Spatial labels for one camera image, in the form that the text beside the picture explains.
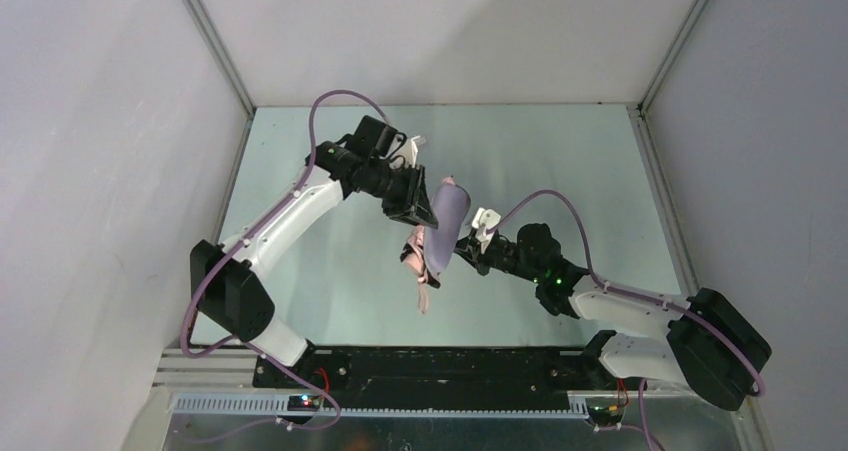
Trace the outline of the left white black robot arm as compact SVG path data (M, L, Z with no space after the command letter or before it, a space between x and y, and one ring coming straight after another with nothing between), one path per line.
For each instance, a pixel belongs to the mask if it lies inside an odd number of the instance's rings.
M202 240L191 250L195 309L227 339L296 365L311 344L279 317L267 276L313 224L353 193L380 200L393 221L437 228L425 168L417 162L425 142L372 116L337 141L313 142L304 167L270 209L221 243Z

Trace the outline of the pink black folding umbrella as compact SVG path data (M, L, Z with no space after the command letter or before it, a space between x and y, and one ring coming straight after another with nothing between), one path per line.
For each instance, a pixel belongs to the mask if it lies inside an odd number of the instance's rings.
M424 226L415 226L408 236L400 255L400 262L415 276L418 292L417 308L421 314L426 314L430 306L429 288L441 286L441 275L431 275L425 265L423 255Z

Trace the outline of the grey umbrella case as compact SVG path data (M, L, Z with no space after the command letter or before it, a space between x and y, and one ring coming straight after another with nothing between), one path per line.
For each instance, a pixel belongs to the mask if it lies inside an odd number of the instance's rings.
M424 261L431 275L439 276L449 266L470 205L469 193L452 176L442 180L431 200L438 224L426 228L423 238Z

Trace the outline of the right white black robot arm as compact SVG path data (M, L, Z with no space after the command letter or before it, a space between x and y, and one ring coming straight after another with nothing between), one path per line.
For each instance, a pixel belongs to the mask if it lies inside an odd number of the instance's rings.
M610 324L584 352L615 378L685 385L726 411L739 410L760 390L752 374L764 368L771 346L716 290L681 297L600 286L562 255L549 226L540 223L521 227L514 241L471 232L454 252L481 275L498 270L533 282L537 301L553 316Z

